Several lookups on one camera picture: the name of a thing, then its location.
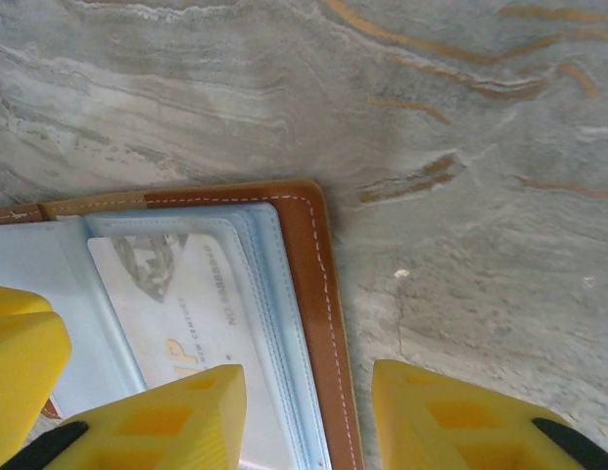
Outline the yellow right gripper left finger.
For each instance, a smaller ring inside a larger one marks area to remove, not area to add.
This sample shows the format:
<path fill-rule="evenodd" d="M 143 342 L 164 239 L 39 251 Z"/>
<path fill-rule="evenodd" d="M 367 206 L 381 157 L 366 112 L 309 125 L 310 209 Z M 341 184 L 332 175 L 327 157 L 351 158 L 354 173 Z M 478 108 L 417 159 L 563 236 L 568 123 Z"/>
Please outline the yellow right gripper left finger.
<path fill-rule="evenodd" d="M 219 365 L 75 415 L 0 470 L 238 470 L 246 410 L 242 365 Z"/>

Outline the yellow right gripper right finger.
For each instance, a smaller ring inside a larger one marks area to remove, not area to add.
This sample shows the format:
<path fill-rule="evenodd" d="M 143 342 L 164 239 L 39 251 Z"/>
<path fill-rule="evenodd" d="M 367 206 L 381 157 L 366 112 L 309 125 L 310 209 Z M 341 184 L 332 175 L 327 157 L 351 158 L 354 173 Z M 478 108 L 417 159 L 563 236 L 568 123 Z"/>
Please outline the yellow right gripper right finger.
<path fill-rule="evenodd" d="M 608 470 L 552 411 L 404 362 L 375 362 L 372 401 L 383 470 Z"/>

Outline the white VIP card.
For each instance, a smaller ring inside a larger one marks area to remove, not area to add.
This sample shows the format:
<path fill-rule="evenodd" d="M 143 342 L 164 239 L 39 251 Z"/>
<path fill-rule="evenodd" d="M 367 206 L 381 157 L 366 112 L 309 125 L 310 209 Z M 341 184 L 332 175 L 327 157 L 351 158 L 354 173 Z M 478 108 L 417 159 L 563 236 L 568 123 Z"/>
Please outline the white VIP card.
<path fill-rule="evenodd" d="M 291 470 L 256 302 L 240 291 L 220 243 L 207 234 L 131 235 L 91 238 L 88 249 L 146 386 L 242 365 L 247 418 L 241 464 Z"/>

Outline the brown leather card holder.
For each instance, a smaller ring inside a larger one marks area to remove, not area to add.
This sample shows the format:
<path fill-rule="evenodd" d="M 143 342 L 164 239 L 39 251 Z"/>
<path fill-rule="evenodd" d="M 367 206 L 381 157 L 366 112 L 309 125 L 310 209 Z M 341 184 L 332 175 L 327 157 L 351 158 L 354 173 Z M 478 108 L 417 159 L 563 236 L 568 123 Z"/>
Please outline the brown leather card holder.
<path fill-rule="evenodd" d="M 60 215 L 251 204 L 276 208 L 303 321 L 332 470 L 365 470 L 329 218 L 308 179 L 144 190 L 0 207 L 0 225 Z"/>

